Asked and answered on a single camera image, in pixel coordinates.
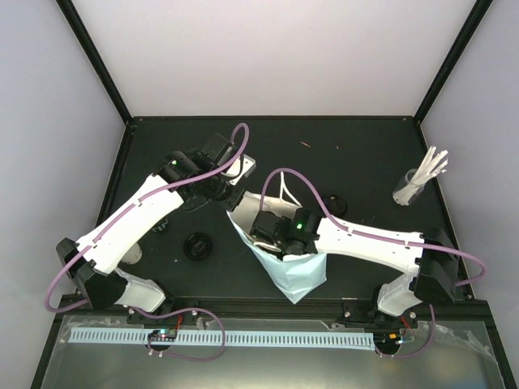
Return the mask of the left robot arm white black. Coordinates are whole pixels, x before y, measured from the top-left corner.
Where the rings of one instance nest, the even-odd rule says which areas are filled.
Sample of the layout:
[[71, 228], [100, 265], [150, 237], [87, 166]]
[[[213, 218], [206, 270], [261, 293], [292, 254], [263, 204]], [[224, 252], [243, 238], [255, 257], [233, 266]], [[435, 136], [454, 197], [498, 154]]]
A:
[[68, 276], [95, 310], [111, 306], [139, 308], [155, 323], [174, 314], [173, 302], [153, 280], [133, 276], [119, 268], [131, 256], [138, 258], [139, 239], [171, 212], [193, 199], [219, 203], [233, 211], [245, 190], [239, 181], [255, 169], [243, 147], [215, 135], [202, 148], [167, 155], [144, 184], [107, 220], [74, 241], [56, 246], [64, 275]]

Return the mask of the black paper coffee cup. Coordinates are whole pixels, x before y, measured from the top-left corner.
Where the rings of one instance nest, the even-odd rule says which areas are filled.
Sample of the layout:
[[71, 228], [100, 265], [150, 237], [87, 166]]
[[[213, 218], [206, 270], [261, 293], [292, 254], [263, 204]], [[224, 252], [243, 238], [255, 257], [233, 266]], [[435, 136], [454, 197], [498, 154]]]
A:
[[160, 220], [159, 222], [157, 222], [151, 228], [151, 231], [153, 233], [163, 234], [167, 230], [168, 226], [169, 226], [169, 221], [166, 218], [164, 218], [164, 219]]
[[348, 211], [347, 202], [337, 194], [325, 195], [323, 202], [333, 216], [342, 217], [345, 216]]

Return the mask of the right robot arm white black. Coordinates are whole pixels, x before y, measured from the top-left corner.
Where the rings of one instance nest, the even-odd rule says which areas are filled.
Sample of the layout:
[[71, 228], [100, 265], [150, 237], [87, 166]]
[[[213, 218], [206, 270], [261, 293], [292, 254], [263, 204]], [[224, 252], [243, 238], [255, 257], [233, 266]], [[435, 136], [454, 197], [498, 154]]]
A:
[[344, 220], [323, 218], [300, 207], [292, 216], [261, 210], [251, 236], [272, 244], [282, 254], [337, 254], [390, 267], [401, 273], [380, 287], [368, 307], [370, 320], [386, 327], [414, 306], [454, 303], [458, 259], [445, 246], [426, 248], [421, 233], [373, 229]]

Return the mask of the black coffee cup lid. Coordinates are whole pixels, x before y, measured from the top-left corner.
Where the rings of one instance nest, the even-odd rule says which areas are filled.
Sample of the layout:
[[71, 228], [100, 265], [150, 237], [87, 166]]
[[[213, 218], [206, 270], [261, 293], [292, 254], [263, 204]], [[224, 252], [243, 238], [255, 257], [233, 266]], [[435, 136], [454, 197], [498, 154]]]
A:
[[184, 241], [182, 248], [189, 259], [205, 259], [212, 252], [212, 240], [205, 233], [193, 233]]

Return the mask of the light blue paper bag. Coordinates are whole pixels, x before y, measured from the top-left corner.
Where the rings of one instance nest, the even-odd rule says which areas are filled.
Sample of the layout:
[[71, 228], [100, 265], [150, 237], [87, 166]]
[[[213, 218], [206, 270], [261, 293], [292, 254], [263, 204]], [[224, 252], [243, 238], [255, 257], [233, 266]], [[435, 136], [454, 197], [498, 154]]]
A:
[[261, 243], [252, 237], [250, 231], [260, 205], [277, 216], [293, 216], [301, 203], [294, 196], [286, 201], [280, 195], [267, 196], [261, 201], [259, 194], [247, 191], [234, 211], [227, 213], [240, 239], [268, 273], [274, 285], [290, 302], [296, 304], [327, 280], [327, 255], [283, 255], [274, 250], [272, 243]]

